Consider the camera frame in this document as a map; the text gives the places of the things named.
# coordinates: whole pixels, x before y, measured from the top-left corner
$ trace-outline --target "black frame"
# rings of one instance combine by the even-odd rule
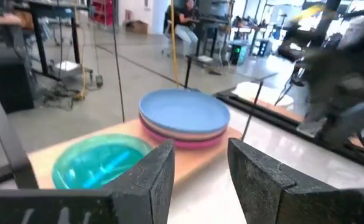
[[[39,190],[28,156],[1,104],[0,142],[9,161],[0,167],[0,183],[13,177],[19,188],[0,190],[0,223],[167,222],[175,175],[171,140],[99,190]]]
[[[247,223],[364,223],[364,189],[336,189],[238,139],[227,154]]]
[[[0,142],[9,165],[0,167],[0,183],[14,178],[17,186],[37,189],[34,171],[19,138],[0,103]]]

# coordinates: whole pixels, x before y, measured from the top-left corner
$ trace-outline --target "teal bowl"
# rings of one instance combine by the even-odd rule
[[[80,141],[56,160],[56,189],[99,189],[132,168],[152,147],[126,134],[107,134]]]

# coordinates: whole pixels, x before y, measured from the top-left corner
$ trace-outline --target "person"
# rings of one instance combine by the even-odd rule
[[[259,24],[259,27],[262,28],[262,27],[266,27],[267,24],[266,24],[266,20],[263,19],[262,22]]]
[[[184,55],[192,55],[198,42],[198,37],[194,34],[194,1],[187,0],[186,6],[179,13],[179,21],[175,27],[175,34],[183,40]]]

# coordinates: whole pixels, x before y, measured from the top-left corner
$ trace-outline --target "white table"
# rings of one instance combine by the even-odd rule
[[[244,100],[253,101],[256,97],[258,89],[259,89],[258,83],[242,82],[236,86],[236,88],[232,91],[232,93],[238,95],[240,98]],[[258,99],[265,103],[273,105],[275,104],[275,102],[277,102],[280,93],[281,90],[262,86]],[[291,110],[293,104],[294,104],[294,99],[289,95],[285,95],[282,98],[282,100],[277,104],[277,106]]]
[[[247,115],[230,109],[230,126],[244,129]],[[244,142],[336,188],[364,188],[364,167],[252,118]],[[226,155],[174,189],[168,223],[246,223]]]

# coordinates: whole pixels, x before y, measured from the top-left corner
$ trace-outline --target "yellow cable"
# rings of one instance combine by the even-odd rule
[[[75,22],[80,22],[80,18],[78,16],[77,13],[77,0],[74,0],[74,15],[75,15]],[[82,82],[83,82],[83,86],[82,86],[82,90],[79,92],[79,94],[77,94],[75,96],[76,100],[84,100],[85,99],[85,93],[86,93],[86,72],[85,72],[85,68],[83,66],[83,49],[81,50],[81,45],[78,45],[78,49],[79,52],[81,52],[82,58],[80,56],[80,61],[81,61],[81,68],[82,68]]]
[[[177,77],[177,61],[176,61],[176,46],[175,46],[175,7],[174,0],[170,1],[170,18],[172,20],[171,24],[171,37],[172,37],[172,58],[174,61],[174,76],[176,81],[176,88],[179,88],[179,79]]]

